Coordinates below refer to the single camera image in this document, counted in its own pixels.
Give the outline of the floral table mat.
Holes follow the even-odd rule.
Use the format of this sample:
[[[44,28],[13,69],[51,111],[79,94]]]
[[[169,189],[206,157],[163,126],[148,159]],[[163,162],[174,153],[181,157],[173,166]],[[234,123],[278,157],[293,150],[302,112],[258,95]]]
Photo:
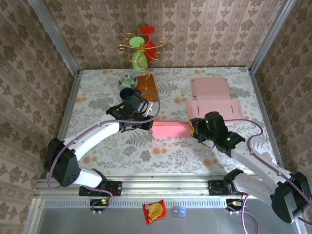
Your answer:
[[[186,102],[192,100],[193,78],[224,77],[232,97],[241,103],[243,121],[229,130],[245,138],[265,158],[275,161],[263,116],[248,69],[232,68],[155,68],[151,70],[160,103],[152,108],[156,119],[186,120]],[[121,103],[118,80],[133,74],[132,69],[84,70],[73,108],[68,136],[90,127],[112,106]],[[79,161],[82,168],[103,174],[133,173],[211,173],[225,174],[245,166],[220,153],[211,142],[199,144],[193,138],[155,138],[148,131],[117,133],[89,150]]]

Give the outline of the aluminium mounting rail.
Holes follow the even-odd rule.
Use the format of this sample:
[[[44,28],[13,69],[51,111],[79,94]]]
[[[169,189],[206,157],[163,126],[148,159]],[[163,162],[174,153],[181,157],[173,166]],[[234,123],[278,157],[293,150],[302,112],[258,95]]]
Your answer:
[[[224,175],[211,174],[110,174],[109,181],[121,181],[119,198],[207,198],[209,197],[208,181],[223,180]],[[248,175],[242,185],[248,189],[257,185],[273,192],[273,185],[264,182],[256,175]],[[79,186],[76,184],[58,190],[48,188],[47,180],[37,183],[34,198],[79,198]]]

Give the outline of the red plastic goblet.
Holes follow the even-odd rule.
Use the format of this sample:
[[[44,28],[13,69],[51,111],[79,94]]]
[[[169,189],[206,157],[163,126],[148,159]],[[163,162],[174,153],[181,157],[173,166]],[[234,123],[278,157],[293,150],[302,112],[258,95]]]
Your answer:
[[[145,51],[147,61],[153,61],[156,59],[156,48],[154,43],[151,41],[151,36],[154,33],[154,27],[146,25],[141,27],[140,32],[145,36]]]

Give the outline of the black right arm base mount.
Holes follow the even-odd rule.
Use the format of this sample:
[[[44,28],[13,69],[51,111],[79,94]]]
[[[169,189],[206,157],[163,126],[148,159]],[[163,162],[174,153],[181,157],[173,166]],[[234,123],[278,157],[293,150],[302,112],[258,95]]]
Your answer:
[[[242,192],[228,189],[223,180],[208,180],[208,190],[210,195],[243,195]]]

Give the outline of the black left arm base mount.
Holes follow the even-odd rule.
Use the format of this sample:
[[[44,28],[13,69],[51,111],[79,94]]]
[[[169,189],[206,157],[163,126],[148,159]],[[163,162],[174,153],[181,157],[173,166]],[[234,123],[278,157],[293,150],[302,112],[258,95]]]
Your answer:
[[[106,190],[109,191],[113,196],[121,196],[122,191],[122,182],[121,181],[107,181],[101,183],[96,187],[97,190]],[[79,196],[109,196],[108,193],[92,191],[83,186],[79,188]]]

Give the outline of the aluminium frame post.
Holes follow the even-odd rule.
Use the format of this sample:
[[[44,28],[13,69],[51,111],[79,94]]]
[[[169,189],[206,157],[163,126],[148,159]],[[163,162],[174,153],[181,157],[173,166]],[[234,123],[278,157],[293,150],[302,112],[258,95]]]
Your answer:
[[[29,3],[33,7],[43,27],[50,36],[57,51],[60,53],[67,68],[71,74],[76,77],[79,73],[79,68],[75,63],[65,40],[62,38],[57,25],[54,23],[52,15],[49,13],[48,8],[44,5],[43,0],[29,0]]]
[[[292,10],[296,0],[283,0],[274,19],[272,20],[264,38],[261,42],[259,49],[257,50],[250,66],[250,74],[255,74],[259,68],[265,55],[268,53],[269,48],[274,42],[278,32],[282,28],[286,18],[288,17],[290,11]]]

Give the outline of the leaf pattern bowl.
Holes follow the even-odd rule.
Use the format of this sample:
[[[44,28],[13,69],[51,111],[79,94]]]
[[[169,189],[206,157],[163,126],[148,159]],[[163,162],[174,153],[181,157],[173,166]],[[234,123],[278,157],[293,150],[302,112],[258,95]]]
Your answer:
[[[137,77],[134,75],[124,75],[118,80],[120,89],[132,88],[135,89],[138,85]]]

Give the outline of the red snack packet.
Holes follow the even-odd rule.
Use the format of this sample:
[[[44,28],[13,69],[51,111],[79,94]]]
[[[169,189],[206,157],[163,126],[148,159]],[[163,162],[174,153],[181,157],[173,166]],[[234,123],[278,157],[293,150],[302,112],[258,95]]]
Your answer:
[[[143,204],[143,213],[147,225],[158,219],[163,219],[166,216],[166,205],[164,200]]]

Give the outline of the pink paper box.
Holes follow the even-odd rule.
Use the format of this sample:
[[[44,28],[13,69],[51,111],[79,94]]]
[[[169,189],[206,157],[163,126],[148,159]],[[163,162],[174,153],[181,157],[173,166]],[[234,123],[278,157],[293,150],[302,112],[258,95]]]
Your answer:
[[[188,119],[203,118],[214,111],[226,125],[238,124],[243,118],[240,101],[232,97],[226,78],[193,78],[190,84],[193,99],[186,102]]]
[[[187,121],[156,121],[152,126],[153,137],[184,137],[190,134],[190,125]]]

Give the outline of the small connector board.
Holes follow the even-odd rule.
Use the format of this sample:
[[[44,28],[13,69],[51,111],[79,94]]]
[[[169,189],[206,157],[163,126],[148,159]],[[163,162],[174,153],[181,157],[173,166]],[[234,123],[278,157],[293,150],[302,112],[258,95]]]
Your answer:
[[[232,212],[241,211],[243,202],[243,199],[226,199],[226,209]]]
[[[91,199],[90,210],[93,213],[102,213],[108,207],[110,200],[108,198]]]

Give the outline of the aluminium side rail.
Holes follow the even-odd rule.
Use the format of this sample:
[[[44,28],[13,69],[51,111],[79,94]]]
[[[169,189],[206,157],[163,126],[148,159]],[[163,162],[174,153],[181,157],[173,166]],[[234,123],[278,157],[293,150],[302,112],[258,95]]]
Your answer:
[[[280,150],[278,148],[278,145],[277,145],[274,133],[273,133],[273,129],[272,129],[272,126],[271,126],[271,123],[269,120],[269,116],[268,116],[267,111],[266,111],[266,107],[265,107],[259,86],[257,84],[257,80],[256,80],[254,72],[251,70],[251,68],[248,68],[248,72],[249,72],[249,75],[251,78],[251,82],[253,84],[255,95],[256,95],[257,100],[258,100],[260,111],[261,111],[262,116],[263,116],[264,124],[265,124],[266,130],[268,133],[268,137],[270,139],[270,143],[271,143],[271,146],[273,149],[273,154],[275,156],[277,164],[284,169],[285,165],[284,165],[283,159],[282,159],[281,154],[280,154]]]
[[[58,135],[48,144],[43,164],[47,171],[48,184],[51,184],[51,180],[54,178],[61,185],[69,186],[78,178],[80,173],[75,150],[69,149],[69,143],[72,140],[66,140],[65,137],[67,136],[73,108],[80,88],[81,75],[82,72],[79,72],[74,78]]]

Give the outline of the dark blue mug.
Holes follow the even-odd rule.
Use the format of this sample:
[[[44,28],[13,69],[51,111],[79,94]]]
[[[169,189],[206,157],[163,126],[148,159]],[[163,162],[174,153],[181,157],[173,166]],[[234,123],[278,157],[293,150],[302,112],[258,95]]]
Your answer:
[[[130,88],[130,87],[126,87],[120,91],[119,96],[120,96],[122,102],[128,102],[130,100],[130,98],[132,97],[132,95],[134,95],[134,94],[140,95],[141,91]]]

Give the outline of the green plastic goblet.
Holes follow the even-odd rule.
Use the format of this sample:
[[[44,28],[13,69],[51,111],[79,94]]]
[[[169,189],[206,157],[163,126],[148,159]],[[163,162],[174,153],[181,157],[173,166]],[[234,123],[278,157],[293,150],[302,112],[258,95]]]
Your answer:
[[[144,43],[145,39],[142,37],[132,37],[129,40],[129,45],[135,49],[135,52],[130,54],[133,69],[140,72],[147,69],[147,59],[144,54]]]

